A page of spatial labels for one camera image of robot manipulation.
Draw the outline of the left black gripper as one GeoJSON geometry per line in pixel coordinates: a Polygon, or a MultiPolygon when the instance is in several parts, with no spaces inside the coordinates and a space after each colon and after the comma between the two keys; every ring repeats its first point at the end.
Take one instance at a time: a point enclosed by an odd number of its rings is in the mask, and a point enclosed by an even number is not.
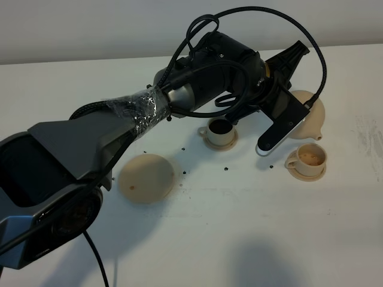
{"type": "Polygon", "coordinates": [[[261,111],[259,105],[276,91],[278,86],[284,86],[287,90],[291,88],[290,79],[293,76],[302,57],[309,53],[309,49],[301,41],[297,41],[286,50],[275,56],[262,60],[259,56],[251,59],[245,67],[251,77],[251,86],[245,102],[234,111],[226,114],[225,118],[232,124],[261,111]]]}

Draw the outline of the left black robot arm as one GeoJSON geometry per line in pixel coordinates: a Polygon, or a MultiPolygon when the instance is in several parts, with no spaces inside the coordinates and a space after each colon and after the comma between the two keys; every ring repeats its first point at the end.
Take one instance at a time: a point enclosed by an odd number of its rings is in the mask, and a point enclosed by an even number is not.
{"type": "Polygon", "coordinates": [[[1,142],[1,265],[20,269],[86,230],[128,146],[170,115],[194,117],[210,100],[235,124],[257,110],[272,126],[256,150],[267,155],[307,116],[289,91],[308,48],[296,42],[268,60],[219,32],[206,34],[151,87],[90,103],[70,119],[38,123],[1,142]]]}

